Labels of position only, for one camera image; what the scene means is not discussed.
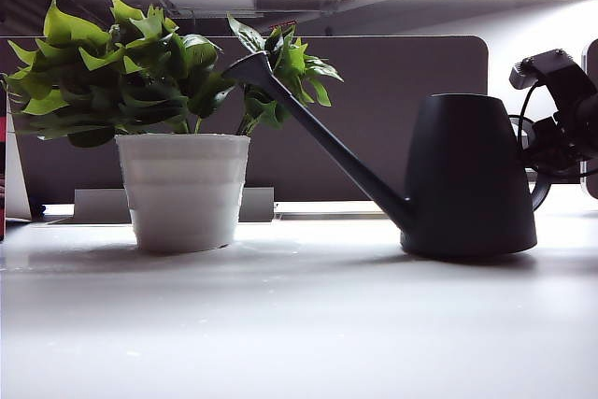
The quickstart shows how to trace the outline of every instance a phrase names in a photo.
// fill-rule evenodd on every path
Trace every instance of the watering can spout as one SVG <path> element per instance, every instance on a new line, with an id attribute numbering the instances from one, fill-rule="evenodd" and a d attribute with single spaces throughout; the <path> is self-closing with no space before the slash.
<path id="1" fill-rule="evenodd" d="M 222 74 L 263 89 L 283 105 L 291 115 L 320 143 L 343 171 L 405 233 L 415 223 L 412 205 L 397 194 L 364 165 L 338 138 L 318 121 L 272 73 L 265 51 L 253 53 L 236 62 Z"/>

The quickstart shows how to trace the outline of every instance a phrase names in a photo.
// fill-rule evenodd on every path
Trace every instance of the dark gray watering can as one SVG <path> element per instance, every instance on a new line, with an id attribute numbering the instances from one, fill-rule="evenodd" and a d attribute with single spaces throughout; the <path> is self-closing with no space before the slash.
<path id="1" fill-rule="evenodd" d="M 223 75 L 259 86 L 287 108 L 403 231 L 405 251 L 435 258 L 492 256 L 536 244 L 532 196 L 499 99 L 468 93 L 424 99 L 403 197 L 292 96 L 274 77 L 265 52 L 238 61 Z"/>

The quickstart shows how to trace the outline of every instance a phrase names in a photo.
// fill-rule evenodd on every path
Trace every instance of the white desk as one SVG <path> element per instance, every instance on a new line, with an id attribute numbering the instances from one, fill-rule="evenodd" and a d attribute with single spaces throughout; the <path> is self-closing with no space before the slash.
<path id="1" fill-rule="evenodd" d="M 479 264 L 405 255 L 385 220 L 174 257 L 129 226 L 13 229 L 2 397 L 596 398 L 598 201 L 555 188 L 537 228 Z"/>

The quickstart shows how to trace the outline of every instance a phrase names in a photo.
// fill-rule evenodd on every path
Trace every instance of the watering can handle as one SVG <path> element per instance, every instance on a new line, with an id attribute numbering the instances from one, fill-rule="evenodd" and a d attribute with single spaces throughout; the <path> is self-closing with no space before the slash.
<path id="1" fill-rule="evenodd" d="M 409 231 L 414 226 L 412 205 L 362 163 L 274 77 L 264 51 L 237 61 L 222 72 L 222 76 L 258 86 L 266 91 L 270 97 L 287 108 L 353 182 L 374 200 L 399 228 Z"/>
<path id="2" fill-rule="evenodd" d="M 509 116 L 509 119 L 511 120 L 511 123 L 513 123 L 514 125 L 520 125 L 520 116 L 511 115 Z M 532 125 L 532 121 L 525 118 L 523 119 L 521 128 L 528 136 L 529 141 L 532 141 L 535 138 L 535 132 Z M 543 173 L 538 173 L 537 178 L 535 179 L 534 189 L 532 190 L 532 206 L 534 207 L 534 210 L 537 210 L 542 205 L 542 203 L 544 203 L 544 200 L 546 200 L 546 197 L 550 192 L 550 186 L 552 186 L 551 177 Z"/>

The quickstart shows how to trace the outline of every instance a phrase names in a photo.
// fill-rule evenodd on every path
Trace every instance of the white ceramic pot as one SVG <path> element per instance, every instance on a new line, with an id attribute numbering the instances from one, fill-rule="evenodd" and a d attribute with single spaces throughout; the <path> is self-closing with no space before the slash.
<path id="1" fill-rule="evenodd" d="M 233 241 L 248 137 L 147 134 L 116 140 L 141 249 L 192 252 Z"/>

